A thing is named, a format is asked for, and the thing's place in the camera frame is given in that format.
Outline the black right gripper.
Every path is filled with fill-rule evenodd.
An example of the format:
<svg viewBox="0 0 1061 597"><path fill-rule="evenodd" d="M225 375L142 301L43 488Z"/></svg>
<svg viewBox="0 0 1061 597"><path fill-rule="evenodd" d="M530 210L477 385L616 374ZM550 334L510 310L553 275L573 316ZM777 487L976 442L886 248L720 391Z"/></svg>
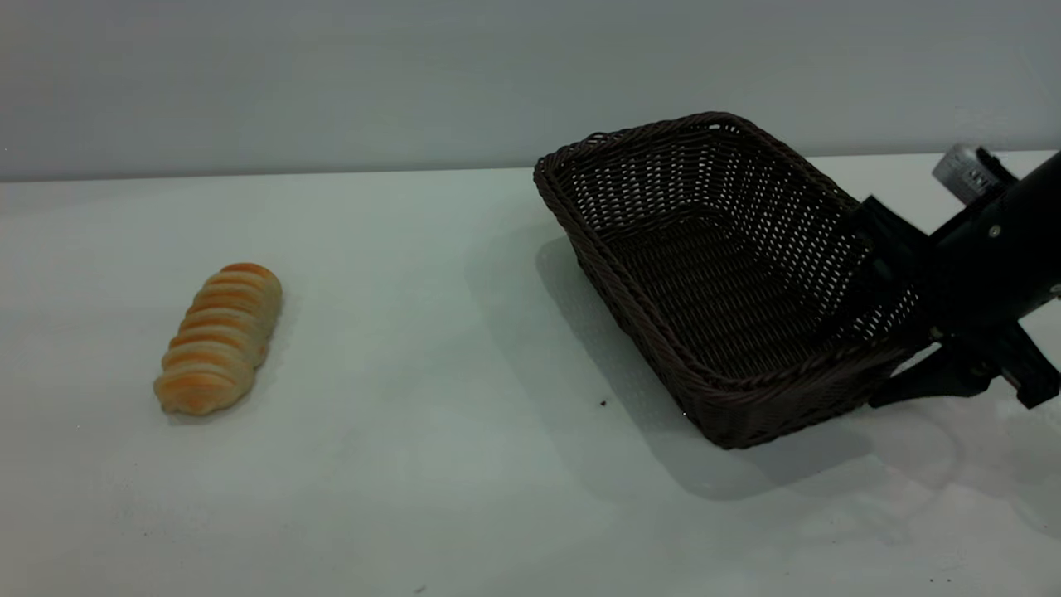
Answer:
<svg viewBox="0 0 1061 597"><path fill-rule="evenodd" d="M1027 408L1059 393L1059 370L1020 320L1059 295L1058 155L1016 177L989 152L947 152L933 177L963 204L932 235L876 197L849 218L865 248L849 286L852 316L884 316L909 301L899 329L928 328L933 282L941 345L889 377L868 405L929 397L973 397L994 377L1015 387Z"/></svg>

